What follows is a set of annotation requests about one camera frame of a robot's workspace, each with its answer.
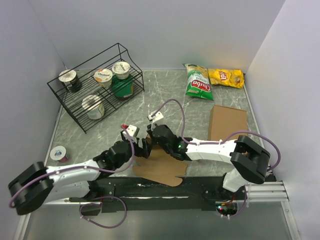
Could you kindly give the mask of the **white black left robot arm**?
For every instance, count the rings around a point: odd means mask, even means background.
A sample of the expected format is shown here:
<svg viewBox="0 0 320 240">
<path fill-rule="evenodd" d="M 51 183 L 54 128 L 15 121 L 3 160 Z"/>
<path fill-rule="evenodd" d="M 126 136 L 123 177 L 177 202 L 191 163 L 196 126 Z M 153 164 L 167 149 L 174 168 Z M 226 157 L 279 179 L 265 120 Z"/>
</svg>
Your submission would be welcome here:
<svg viewBox="0 0 320 240">
<path fill-rule="evenodd" d="M 109 149 L 82 163 L 66 166 L 33 163 L 8 184 L 9 207 L 22 216 L 60 199 L 94 201 L 99 188 L 91 182 L 127 170 L 134 157 L 150 156 L 152 145 L 145 138 L 136 137 L 131 130 L 122 130 L 121 137 Z"/>
</svg>

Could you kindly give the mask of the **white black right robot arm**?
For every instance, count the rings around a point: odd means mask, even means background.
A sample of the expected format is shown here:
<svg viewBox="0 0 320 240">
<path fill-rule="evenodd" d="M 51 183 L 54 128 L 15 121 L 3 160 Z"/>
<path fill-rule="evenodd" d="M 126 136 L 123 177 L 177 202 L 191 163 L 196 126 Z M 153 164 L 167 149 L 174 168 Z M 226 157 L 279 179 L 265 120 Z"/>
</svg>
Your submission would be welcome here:
<svg viewBox="0 0 320 240">
<path fill-rule="evenodd" d="M 165 124 L 150 124 L 147 133 L 153 143 L 176 160 L 208 160 L 233 165 L 233 169 L 223 175 L 223 182 L 218 187 L 223 199 L 230 199 L 248 183 L 265 182 L 270 153 L 246 135 L 227 141 L 204 141 L 192 137 L 183 139 Z"/>
</svg>

